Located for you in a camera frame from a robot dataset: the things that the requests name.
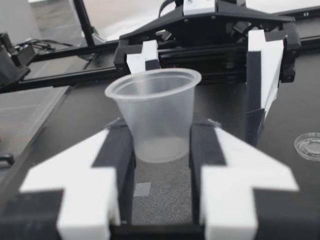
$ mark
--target white wall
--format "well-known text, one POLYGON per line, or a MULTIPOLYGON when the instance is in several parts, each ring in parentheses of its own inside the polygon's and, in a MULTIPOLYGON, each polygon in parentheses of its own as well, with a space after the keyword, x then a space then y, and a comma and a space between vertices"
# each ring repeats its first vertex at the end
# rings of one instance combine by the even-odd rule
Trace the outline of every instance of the white wall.
POLYGON ((277 13, 320 6, 320 0, 246 0, 246 5, 266 13, 277 13))
POLYGON ((13 43, 41 37, 28 0, 0 0, 0 33, 2 32, 8 32, 13 43))

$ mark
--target cable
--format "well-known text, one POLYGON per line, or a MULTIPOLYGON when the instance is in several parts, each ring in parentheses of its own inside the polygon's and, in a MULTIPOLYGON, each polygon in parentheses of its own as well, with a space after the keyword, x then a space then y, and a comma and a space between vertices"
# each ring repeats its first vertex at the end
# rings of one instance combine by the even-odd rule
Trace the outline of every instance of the cable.
POLYGON ((14 45, 15 48, 21 48, 25 45, 31 45, 35 49, 38 49, 39 51, 55 51, 56 48, 52 47, 52 45, 63 45, 67 47, 74 47, 74 45, 64 42, 59 42, 51 39, 29 39, 25 42, 18 43, 14 45))

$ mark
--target metal rod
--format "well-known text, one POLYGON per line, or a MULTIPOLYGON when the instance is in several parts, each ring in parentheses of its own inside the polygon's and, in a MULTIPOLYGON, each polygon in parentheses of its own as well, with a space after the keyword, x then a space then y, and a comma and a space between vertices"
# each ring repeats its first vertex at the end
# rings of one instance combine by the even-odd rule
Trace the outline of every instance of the metal rod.
POLYGON ((88 17, 88 13, 83 0, 73 0, 76 13, 78 15, 81 28, 88 46, 94 46, 95 42, 92 37, 93 29, 88 17))
POLYGON ((68 47, 53 52, 38 53, 32 60, 32 62, 40 62, 45 60, 59 59, 72 56, 80 56, 86 54, 98 53, 105 50, 116 51, 119 41, 108 41, 104 44, 85 46, 85 47, 68 47))

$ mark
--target black metal frame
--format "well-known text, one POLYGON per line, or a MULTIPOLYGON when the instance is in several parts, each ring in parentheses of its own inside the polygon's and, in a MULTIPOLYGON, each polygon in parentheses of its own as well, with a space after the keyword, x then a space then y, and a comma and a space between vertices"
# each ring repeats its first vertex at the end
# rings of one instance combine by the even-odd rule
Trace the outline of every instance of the black metal frame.
MULTIPOLYGON (((80 20, 81 28, 84 33, 88 46, 85 47, 69 47, 62 50, 56 50, 54 52, 38 53, 32 62, 40 62, 45 60, 53 60, 64 57, 80 56, 87 54, 94 54, 102 51, 115 51, 119 44, 118 40, 109 41, 103 44, 95 45, 93 41, 93 27, 91 26, 86 7, 83 0, 73 0, 77 15, 80 20)), ((289 15, 300 19, 308 19, 320 16, 320 7, 311 7, 305 9, 298 9, 287 12, 279 12, 278 15, 289 15)), ((301 39, 301 50, 300 54, 314 53, 320 50, 320 36, 309 37, 301 39)), ((180 64, 188 66, 189 63, 198 61, 214 61, 218 60, 227 52, 236 52, 236 58, 245 63, 247 46, 245 44, 232 44, 232 45, 212 45, 206 47, 183 47, 175 49, 160 49, 159 59, 161 65, 165 67, 176 67, 180 64)), ((116 78, 122 76, 124 73, 119 72, 116 67, 101 67, 93 70, 83 70, 72 73, 58 74, 46 77, 24 79, 17 83, 8 85, 0 89, 0 93, 13 92, 19 90, 41 88, 47 86, 68 86, 75 85, 77 83, 87 83, 93 81, 113 81, 116 78)), ((215 73, 202 74, 203 81, 206 83, 208 79, 214 77, 214 82, 245 82, 246 71, 244 69, 233 69, 230 70, 227 67, 222 71, 216 71, 215 73)))

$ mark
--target black mount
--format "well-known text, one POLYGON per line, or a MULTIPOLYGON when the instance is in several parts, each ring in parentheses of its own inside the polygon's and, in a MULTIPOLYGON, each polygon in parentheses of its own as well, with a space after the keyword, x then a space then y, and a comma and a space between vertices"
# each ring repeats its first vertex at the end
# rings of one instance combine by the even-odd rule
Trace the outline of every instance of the black mount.
POLYGON ((295 19, 223 0, 217 2, 216 12, 205 14, 184 16, 183 5, 177 6, 166 15, 122 35, 114 64, 119 71, 130 73, 127 54, 140 53, 143 41, 157 40, 162 68, 191 68, 208 81, 214 81, 216 73, 228 75, 226 81, 238 81, 240 73, 241 82, 245 82, 248 32, 252 29, 263 29, 267 41, 284 40, 280 80, 293 82, 295 60, 301 47, 295 19))

